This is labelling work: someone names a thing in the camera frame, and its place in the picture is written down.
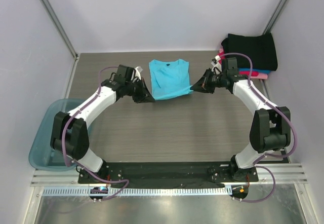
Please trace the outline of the cyan t shirt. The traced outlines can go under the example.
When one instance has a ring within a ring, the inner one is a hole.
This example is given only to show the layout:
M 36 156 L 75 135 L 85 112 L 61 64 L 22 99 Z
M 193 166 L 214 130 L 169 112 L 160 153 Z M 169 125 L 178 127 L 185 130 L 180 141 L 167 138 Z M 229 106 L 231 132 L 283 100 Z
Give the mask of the cyan t shirt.
M 191 90 L 189 62 L 152 60 L 149 62 L 152 96 L 156 101 L 189 95 Z

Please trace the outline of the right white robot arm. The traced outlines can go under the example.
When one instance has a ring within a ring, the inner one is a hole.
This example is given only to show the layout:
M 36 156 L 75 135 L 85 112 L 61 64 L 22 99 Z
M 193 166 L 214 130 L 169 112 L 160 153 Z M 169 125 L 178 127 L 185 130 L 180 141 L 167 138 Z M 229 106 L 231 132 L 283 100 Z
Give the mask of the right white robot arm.
M 253 114 L 249 144 L 232 156 L 227 170 L 230 180 L 246 181 L 262 158 L 290 144 L 290 110 L 268 101 L 254 86 L 249 75 L 239 73 L 235 58 L 222 59 L 216 56 L 212 65 L 190 89 L 212 94 L 216 88 L 225 88 Z

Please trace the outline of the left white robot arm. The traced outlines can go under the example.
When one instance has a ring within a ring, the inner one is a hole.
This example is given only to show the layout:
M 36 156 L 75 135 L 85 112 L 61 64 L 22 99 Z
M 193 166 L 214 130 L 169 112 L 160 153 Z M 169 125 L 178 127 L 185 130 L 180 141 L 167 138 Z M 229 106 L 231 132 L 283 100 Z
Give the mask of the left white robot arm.
M 54 117 L 50 146 L 62 153 L 64 163 L 77 164 L 89 173 L 96 183 L 108 183 L 108 165 L 90 148 L 88 128 L 108 107 L 119 99 L 129 96 L 135 103 L 151 103 L 142 68 L 119 65 L 106 80 L 98 80 L 93 95 L 81 105 L 68 111 L 58 112 Z

